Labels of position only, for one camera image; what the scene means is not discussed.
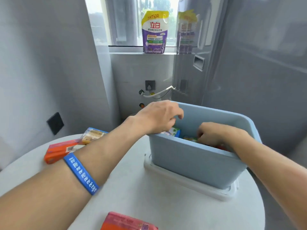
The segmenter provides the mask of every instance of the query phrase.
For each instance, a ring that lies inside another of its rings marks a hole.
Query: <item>white bin base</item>
[[[220,201],[229,201],[236,196],[237,190],[239,189],[239,181],[236,179],[229,188],[227,189],[218,189],[201,182],[197,182],[193,179],[186,178],[179,174],[173,173],[169,170],[163,169],[162,167],[156,166],[151,161],[151,154],[147,153],[144,159],[144,168],[151,170],[160,174],[161,176],[170,179],[174,182],[179,183],[189,189],[195,190],[204,195],[210,196]]]

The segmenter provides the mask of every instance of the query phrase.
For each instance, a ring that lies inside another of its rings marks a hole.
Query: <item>light blue plastic bin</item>
[[[235,153],[181,138],[197,137],[196,132],[201,123],[215,122],[244,129],[261,143],[255,124],[241,114],[180,102],[178,104],[185,113],[184,118],[177,118],[175,124],[175,127],[181,129],[180,138],[161,133],[149,135],[152,162],[216,188],[228,188],[246,169],[246,164]]]

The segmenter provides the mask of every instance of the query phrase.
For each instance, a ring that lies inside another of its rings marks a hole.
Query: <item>orange snack box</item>
[[[158,230],[153,224],[125,216],[116,212],[109,212],[101,230]]]
[[[84,145],[79,145],[79,142],[80,139],[72,139],[61,143],[55,143],[49,145],[49,148],[47,149],[47,152],[44,156],[44,161],[47,164],[52,164],[60,159],[63,159],[70,152],[76,151],[80,147],[84,146]]]

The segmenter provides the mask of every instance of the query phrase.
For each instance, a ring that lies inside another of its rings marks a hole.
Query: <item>blue wristband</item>
[[[71,171],[75,174],[75,176],[79,179],[79,181],[82,183],[85,189],[87,189],[87,191],[91,195],[94,195],[96,191],[99,189],[99,186],[90,176],[90,174],[86,171],[81,162],[76,158],[74,153],[67,154],[64,157],[64,161],[71,169]]]

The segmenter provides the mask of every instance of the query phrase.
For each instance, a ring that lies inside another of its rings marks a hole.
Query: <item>black light switch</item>
[[[50,119],[48,119],[47,123],[54,135],[56,135],[62,129],[62,127],[64,127],[64,123],[59,115],[59,112],[55,113]]]

